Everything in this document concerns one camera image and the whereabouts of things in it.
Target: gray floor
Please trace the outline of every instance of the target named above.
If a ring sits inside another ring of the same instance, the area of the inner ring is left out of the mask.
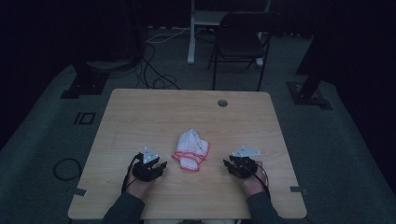
[[[177,32],[157,30],[150,34]],[[183,90],[211,88],[212,70],[207,70],[206,66],[212,44],[202,39],[213,40],[213,36],[201,32],[199,37],[194,65],[187,65],[188,35],[153,44],[156,51],[151,64],[161,74],[174,76]],[[295,173],[304,189],[308,218],[317,224],[396,223],[395,195],[376,167],[334,86],[322,82],[319,87],[333,110],[295,105],[290,98],[286,82],[306,79],[296,76],[295,71],[309,43],[310,40],[300,37],[275,37],[262,83],[262,91],[272,96]],[[145,58],[148,59],[152,52],[147,48]],[[244,64],[221,64],[217,89],[254,91],[260,71],[255,66],[248,70],[244,67]],[[84,165],[112,90],[146,88],[136,72],[114,72],[102,95],[60,99],[75,75],[69,66],[53,79],[24,123],[0,151],[2,224],[67,223],[68,207],[78,181],[64,182],[55,178],[54,165],[65,158],[74,158]],[[150,84],[155,77],[152,70],[147,71]],[[78,113],[91,112],[96,113],[92,125],[75,124]],[[74,175],[78,169],[74,163],[67,162],[58,172]],[[288,223],[309,221],[288,220]]]

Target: chair leg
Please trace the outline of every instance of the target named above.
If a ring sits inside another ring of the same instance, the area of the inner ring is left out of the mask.
[[[252,64],[253,64],[253,62],[255,61],[256,59],[252,59],[251,61],[250,61],[250,63],[247,65],[247,68],[246,69],[248,69]]]
[[[217,70],[218,70],[218,52],[215,50],[215,68],[213,69],[212,91],[216,88]]]
[[[270,40],[268,40],[268,43],[265,47],[264,57],[262,58],[262,71],[260,73],[260,80],[259,80],[259,86],[257,87],[257,91],[260,91],[260,87],[262,86],[262,75],[264,74],[265,65],[267,65],[269,51],[270,51]]]
[[[216,46],[213,48],[212,54],[210,55],[210,61],[209,61],[209,65],[207,66],[207,69],[210,69],[210,65],[213,62],[213,55],[215,54],[215,50],[216,50]]]
[[[264,67],[265,63],[262,64],[262,70],[260,72],[259,86],[257,87],[257,91],[260,91],[260,87],[262,86],[262,75],[264,75]]]

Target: white cloth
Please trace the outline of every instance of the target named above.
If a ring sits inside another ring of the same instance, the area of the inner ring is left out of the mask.
[[[209,146],[194,129],[189,129],[178,138],[177,149],[172,158],[180,161],[181,169],[199,171],[201,162],[209,153]]]

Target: desk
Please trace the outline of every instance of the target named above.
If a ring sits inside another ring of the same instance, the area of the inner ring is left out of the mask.
[[[267,1],[265,11],[271,4],[271,0]],[[212,25],[219,26],[221,19],[227,14],[227,11],[205,11],[195,10],[195,0],[191,0],[191,17],[190,17],[190,44],[189,54],[187,56],[187,64],[194,64],[195,61],[195,25]],[[262,58],[256,59],[258,67],[262,67]]]
[[[218,100],[228,102],[225,107]],[[171,158],[181,133],[194,128],[210,143],[199,172]],[[69,209],[73,219],[102,218],[120,196],[131,159],[144,147],[168,161],[147,198],[143,219],[249,218],[246,198],[222,160],[241,146],[262,154],[272,201],[285,218],[306,215],[271,98],[250,91],[114,90],[109,99],[78,189]]]

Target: chair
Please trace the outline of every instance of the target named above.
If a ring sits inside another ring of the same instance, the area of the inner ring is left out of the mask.
[[[279,29],[281,16],[277,12],[246,12],[227,13],[220,21],[216,31],[215,47],[213,48],[210,65],[214,63],[212,90],[216,87],[218,63],[249,62],[247,69],[256,58],[262,58],[262,70],[257,91],[262,84],[262,75],[270,48],[270,39]]]

